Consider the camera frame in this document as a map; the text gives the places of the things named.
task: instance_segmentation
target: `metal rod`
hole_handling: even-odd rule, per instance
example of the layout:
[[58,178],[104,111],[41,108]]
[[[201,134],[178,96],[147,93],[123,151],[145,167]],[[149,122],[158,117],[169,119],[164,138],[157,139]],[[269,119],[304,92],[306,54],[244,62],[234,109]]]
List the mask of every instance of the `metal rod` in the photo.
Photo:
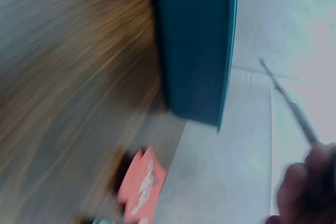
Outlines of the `metal rod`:
[[278,90],[278,92],[280,94],[282,94],[282,96],[284,97],[284,99],[285,99],[286,103],[288,104],[288,106],[290,107],[294,117],[296,118],[297,122],[299,123],[299,125],[302,129],[302,132],[306,136],[306,139],[308,140],[309,144],[313,145],[313,144],[319,143],[318,138],[316,137],[316,134],[315,134],[314,130],[312,129],[311,124],[309,123],[307,117],[301,111],[299,106],[296,103],[292,102],[292,100],[289,98],[289,95],[287,94],[285,89],[278,83],[274,74],[268,69],[268,67],[266,66],[265,61],[263,59],[260,59],[260,64],[265,69],[267,75],[271,78],[276,90]]

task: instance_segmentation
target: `pink card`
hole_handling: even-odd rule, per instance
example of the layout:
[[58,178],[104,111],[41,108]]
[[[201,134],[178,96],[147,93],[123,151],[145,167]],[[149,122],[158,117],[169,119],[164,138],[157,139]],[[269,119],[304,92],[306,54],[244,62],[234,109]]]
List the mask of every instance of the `pink card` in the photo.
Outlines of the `pink card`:
[[140,162],[136,157],[135,165],[130,166],[121,190],[121,199],[126,201],[124,220],[150,224],[153,220],[155,207],[159,199],[166,171],[158,163],[153,148],[144,153]]

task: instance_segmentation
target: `teal book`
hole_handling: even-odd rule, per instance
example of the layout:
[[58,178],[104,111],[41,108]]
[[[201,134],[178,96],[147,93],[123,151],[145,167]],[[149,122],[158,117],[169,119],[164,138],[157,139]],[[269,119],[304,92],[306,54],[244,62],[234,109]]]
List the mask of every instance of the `teal book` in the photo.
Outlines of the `teal book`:
[[228,91],[237,0],[153,0],[168,106],[220,129]]

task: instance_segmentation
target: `wooden floor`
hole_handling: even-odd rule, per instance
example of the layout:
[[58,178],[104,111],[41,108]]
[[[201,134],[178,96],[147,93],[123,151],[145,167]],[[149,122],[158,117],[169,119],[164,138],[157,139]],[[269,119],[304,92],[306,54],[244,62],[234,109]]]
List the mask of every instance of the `wooden floor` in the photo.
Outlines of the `wooden floor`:
[[126,149],[169,167],[157,62],[150,0],[0,0],[0,224],[118,216]]

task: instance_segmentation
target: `hand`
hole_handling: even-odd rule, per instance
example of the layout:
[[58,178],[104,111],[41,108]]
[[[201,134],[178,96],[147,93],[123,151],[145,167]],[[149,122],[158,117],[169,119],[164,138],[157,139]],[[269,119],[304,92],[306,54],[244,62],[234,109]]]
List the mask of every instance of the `hand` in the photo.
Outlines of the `hand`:
[[336,207],[325,209],[320,214],[305,207],[303,194],[308,177],[318,178],[327,169],[330,150],[322,144],[316,145],[304,164],[294,164],[287,169],[278,191],[280,216],[269,217],[266,224],[334,224]]

